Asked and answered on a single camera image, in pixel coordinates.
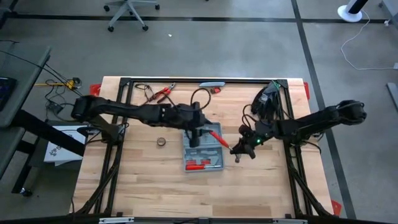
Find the wooden table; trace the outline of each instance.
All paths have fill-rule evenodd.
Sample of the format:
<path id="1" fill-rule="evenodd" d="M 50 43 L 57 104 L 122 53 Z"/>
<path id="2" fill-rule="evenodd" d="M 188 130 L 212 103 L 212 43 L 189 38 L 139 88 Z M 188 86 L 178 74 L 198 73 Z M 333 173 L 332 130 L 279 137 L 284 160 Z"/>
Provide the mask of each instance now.
<path id="1" fill-rule="evenodd" d="M 100 96 L 115 100 L 119 81 L 120 77 L 104 77 Z M 288 79 L 288 83 L 295 117 L 309 114 L 303 80 L 293 78 Z M 169 84 L 150 85 L 158 91 Z M 176 104 L 189 104 L 191 94 L 197 88 L 197 83 L 178 83 L 170 97 Z M 242 123 L 242 108 L 252 102 L 261 88 L 262 85 L 255 84 L 227 84 L 221 93 L 212 96 L 210 105 L 203 110 L 210 121 L 221 123 L 223 137 L 232 146 L 240 136 L 238 128 Z M 199 91 L 195 99 L 203 105 L 208 96 Z M 131 103 L 140 105 L 144 101 L 144 92 L 135 88 Z M 112 116 L 104 115 L 104 118 L 110 122 Z M 294 216 L 282 141 L 271 139 L 265 142 L 256 148 L 255 159 L 243 155 L 239 164 L 234 162 L 235 157 L 229 154 L 228 149 L 224 149 L 223 171 L 188 174 L 182 165 L 181 130 L 152 128 L 133 119 L 128 122 L 130 127 L 124 138 L 113 214 L 281 218 L 290 213 Z M 156 145 L 159 137 L 166 138 L 164 147 Z M 76 210 L 98 186 L 105 149 L 106 145 L 100 142 L 86 147 L 73 197 Z M 302 157 L 309 188 L 322 205 L 333 212 L 318 149 L 307 144 L 302 147 Z M 297 188 L 300 206 L 305 211 L 302 192 Z M 106 206 L 107 195 L 108 191 L 105 191 L 102 209 Z"/>

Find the floor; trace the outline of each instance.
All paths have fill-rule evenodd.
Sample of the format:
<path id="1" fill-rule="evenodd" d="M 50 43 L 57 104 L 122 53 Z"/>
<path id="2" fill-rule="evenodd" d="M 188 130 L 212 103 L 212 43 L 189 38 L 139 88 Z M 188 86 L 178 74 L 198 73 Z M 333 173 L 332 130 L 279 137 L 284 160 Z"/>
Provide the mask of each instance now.
<path id="1" fill-rule="evenodd" d="M 12 2 L 3 0 L 0 6 Z M 0 39 L 51 46 L 49 64 L 67 77 L 80 77 L 82 93 L 107 75 L 299 77 L 311 86 L 314 112 L 341 100 L 362 101 L 368 112 L 363 124 L 337 126 L 320 142 L 330 195 L 344 205 L 342 217 L 398 220 L 398 113 L 386 88 L 387 82 L 398 82 L 398 71 L 355 70 L 345 62 L 340 47 L 363 26 L 336 20 L 337 8 L 347 0 L 159 0 L 160 11 L 137 9 L 149 20 L 147 32 L 138 22 L 119 21 L 113 33 L 106 30 L 105 16 L 114 11 L 104 12 L 104 2 L 19 0 L 14 9 L 25 16 L 8 18 Z M 398 62 L 398 31 L 384 27 L 387 17 L 378 3 L 367 3 L 364 10 L 373 22 L 345 48 L 358 67 L 392 67 Z M 299 14 L 304 23 L 297 25 Z M 40 19 L 29 19 L 35 15 Z M 229 19 L 217 21 L 222 17 Z M 44 72 L 38 82 L 48 78 Z M 24 105 L 41 119 L 46 92 L 34 88 Z M 66 94 L 69 102 L 74 98 Z M 11 195 L 24 159 L 16 153 L 0 181 L 0 220 L 66 214 L 77 173 L 35 170 L 27 182 L 34 196 Z"/>

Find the table leg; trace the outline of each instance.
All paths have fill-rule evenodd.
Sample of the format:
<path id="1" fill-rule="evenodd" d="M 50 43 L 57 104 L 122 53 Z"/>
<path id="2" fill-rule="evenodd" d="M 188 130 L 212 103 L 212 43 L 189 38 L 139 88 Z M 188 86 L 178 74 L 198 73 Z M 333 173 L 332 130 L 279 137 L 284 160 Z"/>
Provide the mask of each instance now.
<path id="1" fill-rule="evenodd" d="M 29 175 L 30 169 L 32 168 L 29 165 L 29 161 L 32 158 L 32 155 L 33 155 L 33 153 L 28 155 L 28 157 L 27 157 L 27 159 L 25 161 L 25 164 L 24 164 L 24 166 L 23 166 L 23 168 L 21 170 L 21 173 L 19 173 L 18 179 L 15 182 L 15 184 L 14 184 L 12 190 L 11 190 L 11 193 L 13 193 L 13 194 L 22 194 L 25 197 L 29 197 L 29 196 L 32 195 L 32 192 L 30 192 L 30 190 L 24 189 L 24 184 L 25 184 L 26 178 Z"/>
<path id="2" fill-rule="evenodd" d="M 25 128 L 26 131 L 44 138 L 58 146 L 68 149 L 70 152 L 79 156 L 84 155 L 85 145 L 73 139 L 69 135 L 53 128 L 46 122 L 31 115 L 30 113 L 19 110 L 12 121 L 13 126 Z"/>

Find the chair base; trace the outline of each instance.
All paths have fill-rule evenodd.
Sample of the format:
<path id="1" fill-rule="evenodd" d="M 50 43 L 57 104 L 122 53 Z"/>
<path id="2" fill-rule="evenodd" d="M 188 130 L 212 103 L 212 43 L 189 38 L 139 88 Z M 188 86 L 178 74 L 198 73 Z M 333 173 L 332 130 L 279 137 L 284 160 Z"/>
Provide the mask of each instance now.
<path id="1" fill-rule="evenodd" d="M 108 12 L 110 10 L 110 6 L 117 6 L 119 7 L 119 10 L 117 11 L 117 13 L 113 16 L 113 18 L 111 19 L 111 21 L 108 24 L 108 30 L 110 32 L 113 32 L 114 30 L 114 23 L 126 12 L 129 11 L 130 15 L 134 15 L 137 20 L 141 23 L 142 25 L 142 30 L 147 31 L 148 30 L 148 26 L 145 25 L 144 21 L 141 19 L 141 17 L 139 16 L 139 14 L 137 13 L 136 9 L 134 8 L 133 3 L 134 2 L 141 2 L 141 3 L 149 3 L 149 4 L 155 4 L 155 9 L 159 10 L 160 9 L 160 5 L 157 3 L 157 1 L 145 1 L 145 0 L 123 0 L 123 1 L 116 1 L 116 2 L 109 2 L 106 3 L 104 6 L 104 10 L 106 12 Z"/>

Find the gray toolbox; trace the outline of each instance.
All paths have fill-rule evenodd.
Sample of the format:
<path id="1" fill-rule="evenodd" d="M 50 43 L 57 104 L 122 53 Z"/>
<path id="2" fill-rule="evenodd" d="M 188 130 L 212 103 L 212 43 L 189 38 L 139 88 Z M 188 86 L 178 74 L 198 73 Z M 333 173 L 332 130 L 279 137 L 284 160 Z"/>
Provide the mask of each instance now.
<path id="1" fill-rule="evenodd" d="M 221 124 L 205 124 L 203 127 L 198 129 L 209 129 L 221 135 Z M 191 132 L 182 132 L 182 144 L 183 144 L 183 169 L 186 172 L 204 172 L 204 171 L 218 171 L 224 169 L 224 157 L 222 145 L 210 134 L 205 133 L 199 137 L 200 145 L 198 147 L 189 147 L 189 138 L 191 138 Z M 187 170 L 187 166 L 192 168 L 196 166 L 197 169 Z"/>

